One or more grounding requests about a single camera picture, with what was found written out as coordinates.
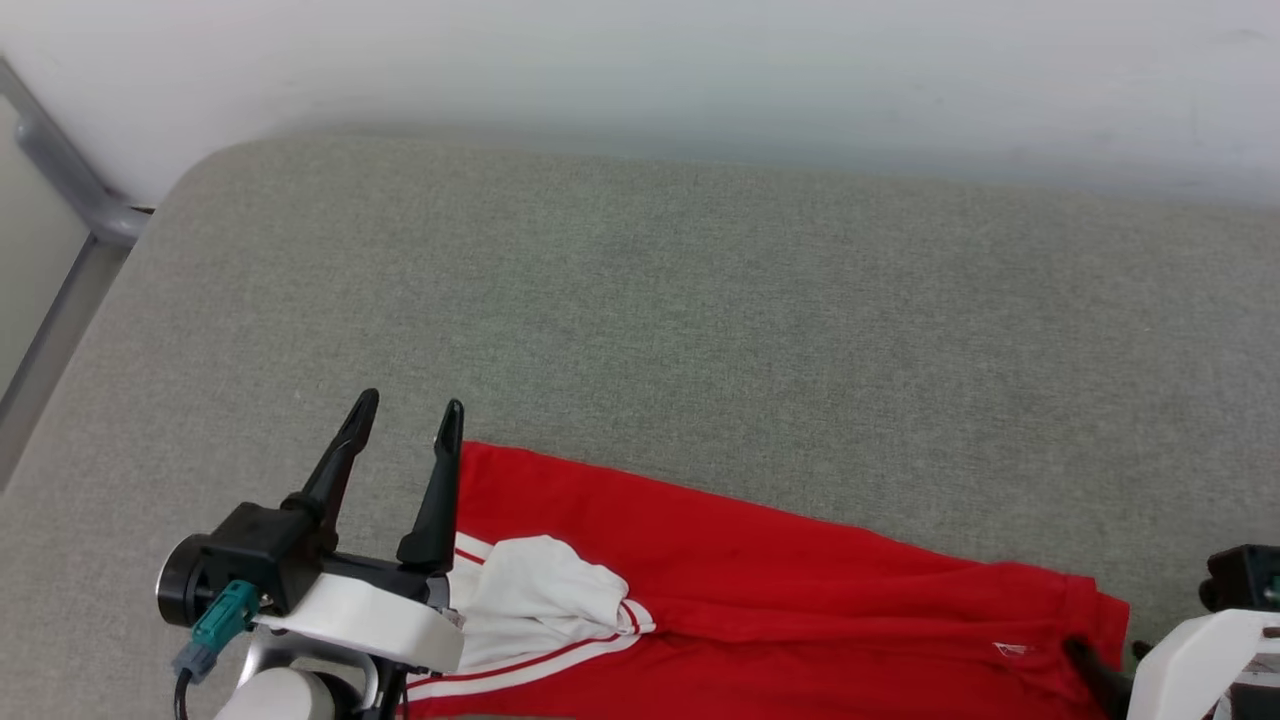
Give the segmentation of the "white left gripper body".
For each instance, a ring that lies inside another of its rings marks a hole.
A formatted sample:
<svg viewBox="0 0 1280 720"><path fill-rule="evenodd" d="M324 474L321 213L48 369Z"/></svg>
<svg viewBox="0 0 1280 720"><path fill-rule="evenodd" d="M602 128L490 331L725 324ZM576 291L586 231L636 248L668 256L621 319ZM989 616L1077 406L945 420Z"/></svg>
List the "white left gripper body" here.
<svg viewBox="0 0 1280 720"><path fill-rule="evenodd" d="M255 623L431 673L458 670L465 648L448 577L355 555L325 559L288 614Z"/></svg>

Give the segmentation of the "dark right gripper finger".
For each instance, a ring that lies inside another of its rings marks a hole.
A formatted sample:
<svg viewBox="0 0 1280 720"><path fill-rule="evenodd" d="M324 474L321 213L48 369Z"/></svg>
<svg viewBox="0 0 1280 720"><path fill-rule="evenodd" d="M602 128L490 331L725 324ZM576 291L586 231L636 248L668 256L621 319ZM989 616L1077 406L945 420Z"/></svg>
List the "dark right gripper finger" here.
<svg viewBox="0 0 1280 720"><path fill-rule="evenodd" d="M1134 680L1103 662L1085 638L1066 638L1064 653L1107 719L1128 717Z"/></svg>

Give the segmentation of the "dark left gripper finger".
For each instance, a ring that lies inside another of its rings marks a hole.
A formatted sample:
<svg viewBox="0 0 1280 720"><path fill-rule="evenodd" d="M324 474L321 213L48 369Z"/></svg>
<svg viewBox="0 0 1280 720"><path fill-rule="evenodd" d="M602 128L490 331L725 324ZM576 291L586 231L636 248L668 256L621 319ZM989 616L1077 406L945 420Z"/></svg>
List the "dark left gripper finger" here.
<svg viewBox="0 0 1280 720"><path fill-rule="evenodd" d="M355 460L367 446L378 414L378 389L365 389L356 400L339 430L323 452L302 489L285 497L282 507L300 511L312 527L321 553L337 550L337 520L346 498Z"/></svg>
<svg viewBox="0 0 1280 720"><path fill-rule="evenodd" d="M397 548L399 565L425 577L444 577L454 565L463 437L465 406L453 398L435 433L434 466L422 502Z"/></svg>

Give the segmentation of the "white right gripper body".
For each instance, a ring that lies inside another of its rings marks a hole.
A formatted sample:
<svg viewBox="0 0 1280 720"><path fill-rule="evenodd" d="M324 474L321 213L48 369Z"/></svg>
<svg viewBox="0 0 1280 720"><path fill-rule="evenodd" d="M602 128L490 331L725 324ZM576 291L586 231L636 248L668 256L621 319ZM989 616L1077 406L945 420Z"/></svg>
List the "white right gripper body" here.
<svg viewBox="0 0 1280 720"><path fill-rule="evenodd" d="M1234 685L1277 687L1275 612L1230 609L1170 632L1139 662L1129 719L1229 719Z"/></svg>

